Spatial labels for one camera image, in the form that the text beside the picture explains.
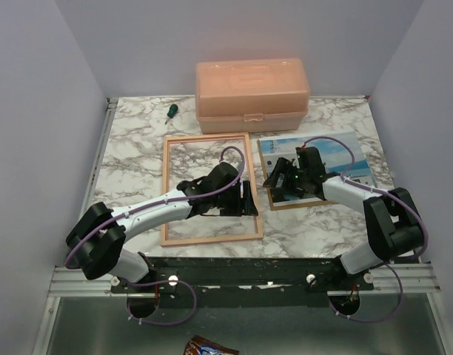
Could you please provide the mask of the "brown fibreboard backing board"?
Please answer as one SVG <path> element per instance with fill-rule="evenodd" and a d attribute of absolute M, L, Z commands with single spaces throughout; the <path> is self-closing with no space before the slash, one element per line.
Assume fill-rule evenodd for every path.
<path fill-rule="evenodd" d="M 258 154 L 260 157 L 261 161 L 261 170 L 263 174 L 263 178 L 266 179 L 268 177 L 268 164 L 266 162 L 266 158 L 264 157 L 263 149 L 261 148 L 261 144 L 263 141 L 261 139 L 258 139 L 257 141 L 257 146 L 258 146 Z M 280 201 L 280 202 L 275 202 L 273 199 L 273 195 L 270 190 L 267 189 L 266 191 L 268 201 L 269 201 L 269 207 L 272 211 L 281 211 L 281 210 L 287 210 L 287 209 L 299 209 L 299 208 L 309 208 L 309 207 L 315 207 L 315 206 L 330 206 L 330 205 L 335 205 L 336 202 L 334 201 L 323 201 L 315 197 L 311 198 L 303 198 L 303 199 L 298 199 L 298 198 L 293 198 L 291 200 L 285 200 L 285 201 Z"/>

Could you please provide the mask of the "building photo print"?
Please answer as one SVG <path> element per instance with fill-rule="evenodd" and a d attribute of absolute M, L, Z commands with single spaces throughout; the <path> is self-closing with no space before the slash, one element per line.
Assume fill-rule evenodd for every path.
<path fill-rule="evenodd" d="M 328 136 L 338 139 L 349 147 L 354 156 L 355 164 L 346 175 L 358 183 L 366 184 L 369 186 L 375 185 L 375 177 L 372 170 L 365 158 L 365 155 L 358 142 L 357 135 L 352 131 L 339 131 L 339 132 L 319 132 L 318 136 Z M 296 159 L 295 149 L 302 146 L 303 143 L 314 135 L 293 135 L 286 137 L 265 137 L 261 138 L 263 143 L 264 157 L 269 165 L 267 168 L 268 176 L 275 167 L 276 161 L 279 157 L 292 160 Z M 321 160 L 324 164 L 326 172 L 341 173 L 350 163 L 350 154 L 339 143 L 327 139 L 314 140 L 308 144 L 309 146 L 316 147 L 320 154 Z"/>

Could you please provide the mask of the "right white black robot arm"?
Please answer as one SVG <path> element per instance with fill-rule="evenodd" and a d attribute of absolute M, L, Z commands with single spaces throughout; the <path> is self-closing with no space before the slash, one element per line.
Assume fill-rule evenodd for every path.
<path fill-rule="evenodd" d="M 334 287 L 345 290 L 357 274 L 427 247 L 428 234 L 409 191 L 375 189 L 337 172 L 326 172 L 317 148 L 298 147 L 297 160 L 279 157 L 263 187 L 276 197 L 307 195 L 342 204 L 365 217 L 367 241 L 337 257 L 330 271 Z"/>

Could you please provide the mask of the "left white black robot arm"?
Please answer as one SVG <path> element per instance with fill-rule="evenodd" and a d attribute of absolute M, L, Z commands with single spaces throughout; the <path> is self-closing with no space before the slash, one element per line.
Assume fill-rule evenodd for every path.
<path fill-rule="evenodd" d="M 154 281 L 146 257 L 124 249 L 132 238 L 173 221 L 187 220 L 218 209 L 221 216 L 256 216 L 249 181 L 241 180 L 244 165 L 221 162 L 206 176 L 183 180 L 166 194 L 117 209 L 96 203 L 84 213 L 66 239 L 67 268 L 80 268 L 88 280 L 110 274 L 138 292 Z"/>

